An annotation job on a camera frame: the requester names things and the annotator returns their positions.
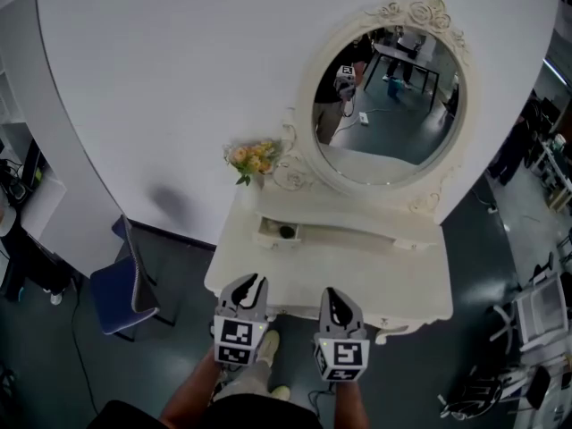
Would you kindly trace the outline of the white plastic drawer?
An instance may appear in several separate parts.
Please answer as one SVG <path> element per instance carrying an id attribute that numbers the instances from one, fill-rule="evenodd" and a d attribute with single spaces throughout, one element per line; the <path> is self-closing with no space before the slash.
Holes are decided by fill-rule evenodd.
<path id="1" fill-rule="evenodd" d="M 393 240 L 392 246 L 407 251 L 421 252 L 430 247 L 439 245 L 441 243 L 441 239 L 442 235 L 440 233 L 429 237 L 419 235 L 402 235 Z"/>
<path id="2" fill-rule="evenodd" d="M 290 225 L 296 230 L 296 236 L 294 239 L 285 240 L 280 236 L 279 229 L 282 225 Z M 260 216 L 252 237 L 253 241 L 262 248 L 271 250 L 290 250 L 301 244 L 301 225 L 297 223 L 275 221 L 265 216 Z"/>

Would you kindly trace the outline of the white vanity dressing table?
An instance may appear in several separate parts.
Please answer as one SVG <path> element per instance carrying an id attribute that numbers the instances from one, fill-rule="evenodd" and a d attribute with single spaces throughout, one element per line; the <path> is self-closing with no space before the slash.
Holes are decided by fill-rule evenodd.
<path id="1" fill-rule="evenodd" d="M 301 244 L 290 250 L 253 241 L 258 218 L 301 225 Z M 405 235 L 441 234 L 425 251 L 392 246 Z M 234 199 L 216 246 L 205 285 L 214 294 L 234 279 L 257 273 L 269 284 L 268 315 L 314 319 L 323 290 L 349 295 L 376 342 L 451 318 L 453 302 L 441 226 L 416 213 L 391 210 L 335 192 L 264 188 L 255 203 Z"/>

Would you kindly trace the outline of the blue padded chair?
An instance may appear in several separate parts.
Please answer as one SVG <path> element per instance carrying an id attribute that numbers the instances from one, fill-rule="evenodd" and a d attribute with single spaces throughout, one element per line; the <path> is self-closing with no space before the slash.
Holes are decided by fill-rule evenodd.
<path id="1" fill-rule="evenodd" d="M 125 331 L 134 330 L 148 319 L 174 327 L 174 320 L 160 315 L 161 306 L 153 291 L 157 282 L 146 270 L 125 215 L 114 223 L 112 232 L 122 239 L 126 255 L 90 276 L 91 294 L 103 334 L 134 342 L 135 335 Z"/>

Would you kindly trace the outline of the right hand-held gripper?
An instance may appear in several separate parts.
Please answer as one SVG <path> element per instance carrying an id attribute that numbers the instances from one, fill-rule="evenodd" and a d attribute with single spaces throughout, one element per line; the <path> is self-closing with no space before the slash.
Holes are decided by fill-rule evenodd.
<path id="1" fill-rule="evenodd" d="M 356 382 L 368 367 L 370 340 L 361 328 L 361 308 L 344 292 L 327 287 L 321 297 L 314 358 L 323 381 Z M 337 333 L 342 328 L 350 333 Z"/>

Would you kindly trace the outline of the person's black shirt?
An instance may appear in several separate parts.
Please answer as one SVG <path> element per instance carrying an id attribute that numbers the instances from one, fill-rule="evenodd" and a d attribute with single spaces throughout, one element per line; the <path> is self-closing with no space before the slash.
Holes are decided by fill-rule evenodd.
<path id="1" fill-rule="evenodd" d="M 195 422 L 168 423 L 119 400 L 108 402 L 86 429 L 323 429 L 307 408 L 256 394 L 222 398 Z"/>

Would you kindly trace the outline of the black white striped bag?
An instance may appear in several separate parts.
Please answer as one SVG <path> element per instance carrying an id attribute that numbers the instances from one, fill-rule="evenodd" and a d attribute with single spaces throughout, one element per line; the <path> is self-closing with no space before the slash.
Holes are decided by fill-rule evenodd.
<path id="1" fill-rule="evenodd" d="M 474 367 L 447 399 L 438 396 L 440 418 L 466 421 L 483 416 L 496 404 L 521 400 L 524 411 L 538 410 L 550 385 L 551 374 L 544 366 L 509 366 L 494 371 Z"/>

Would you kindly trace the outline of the white swivel chair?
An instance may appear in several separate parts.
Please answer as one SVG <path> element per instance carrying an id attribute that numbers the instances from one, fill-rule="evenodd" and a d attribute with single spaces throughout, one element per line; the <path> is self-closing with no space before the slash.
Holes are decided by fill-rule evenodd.
<path id="1" fill-rule="evenodd" d="M 562 281 L 557 273 L 540 273 L 503 307 L 494 305 L 503 326 L 489 337 L 489 342 L 505 337 L 505 353 L 515 341 L 525 353 L 544 347 L 568 332 L 568 306 Z"/>

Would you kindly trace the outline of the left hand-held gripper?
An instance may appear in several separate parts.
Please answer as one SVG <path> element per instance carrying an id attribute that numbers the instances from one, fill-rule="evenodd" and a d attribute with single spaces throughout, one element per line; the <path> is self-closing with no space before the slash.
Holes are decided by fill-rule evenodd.
<path id="1" fill-rule="evenodd" d="M 214 312 L 214 359 L 224 365 L 251 366 L 268 329 L 268 281 L 258 284 L 253 303 L 243 306 L 257 273 L 243 275 L 225 286 Z"/>

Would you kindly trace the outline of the person's left forearm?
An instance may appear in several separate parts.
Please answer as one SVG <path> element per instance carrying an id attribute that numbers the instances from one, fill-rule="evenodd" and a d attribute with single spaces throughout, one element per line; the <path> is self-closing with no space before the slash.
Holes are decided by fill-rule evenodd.
<path id="1" fill-rule="evenodd" d="M 169 429 L 194 428 L 209 405 L 221 371 L 212 346 L 169 399 L 159 421 Z"/>

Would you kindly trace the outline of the white plastic drawer front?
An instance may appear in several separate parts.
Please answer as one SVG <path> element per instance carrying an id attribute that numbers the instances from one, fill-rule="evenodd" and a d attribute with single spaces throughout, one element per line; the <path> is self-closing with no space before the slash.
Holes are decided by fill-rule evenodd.
<path id="1" fill-rule="evenodd" d="M 442 235 L 440 233 L 429 237 L 419 235 L 402 235 L 393 240 L 392 246 L 407 251 L 421 252 L 430 247 L 439 245 L 441 243 L 441 239 Z"/>

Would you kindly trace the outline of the oval mirror with white frame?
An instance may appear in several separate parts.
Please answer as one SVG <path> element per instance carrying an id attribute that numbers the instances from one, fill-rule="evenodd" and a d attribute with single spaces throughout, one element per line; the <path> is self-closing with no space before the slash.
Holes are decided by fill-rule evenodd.
<path id="1" fill-rule="evenodd" d="M 478 80 L 443 0 L 385 0 L 309 58 L 264 215 L 435 220 L 475 129 Z"/>

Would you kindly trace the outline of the peach and white flower bouquet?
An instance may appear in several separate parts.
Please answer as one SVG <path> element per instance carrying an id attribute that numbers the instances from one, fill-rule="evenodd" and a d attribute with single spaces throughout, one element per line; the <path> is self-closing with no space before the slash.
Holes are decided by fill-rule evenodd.
<path id="1" fill-rule="evenodd" d="M 230 144 L 223 149 L 225 163 L 239 174 L 236 185 L 248 186 L 258 175 L 270 174 L 282 155 L 282 142 L 267 139 Z"/>

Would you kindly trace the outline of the person's right forearm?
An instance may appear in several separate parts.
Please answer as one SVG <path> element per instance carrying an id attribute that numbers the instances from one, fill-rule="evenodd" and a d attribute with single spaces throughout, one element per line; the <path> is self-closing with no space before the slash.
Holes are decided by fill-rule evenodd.
<path id="1" fill-rule="evenodd" d="M 336 383 L 334 429 L 369 429 L 369 420 L 357 382 Z"/>

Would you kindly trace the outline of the person's khaki trousers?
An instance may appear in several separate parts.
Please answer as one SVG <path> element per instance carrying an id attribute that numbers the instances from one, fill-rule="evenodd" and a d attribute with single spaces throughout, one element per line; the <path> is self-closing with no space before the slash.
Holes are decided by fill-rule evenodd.
<path id="1" fill-rule="evenodd" d="M 263 397 L 270 397 L 268 389 L 272 368 L 266 360 L 258 360 L 254 365 L 242 371 L 229 384 L 225 385 L 214 396 L 214 401 L 218 401 L 232 395 L 254 394 Z"/>

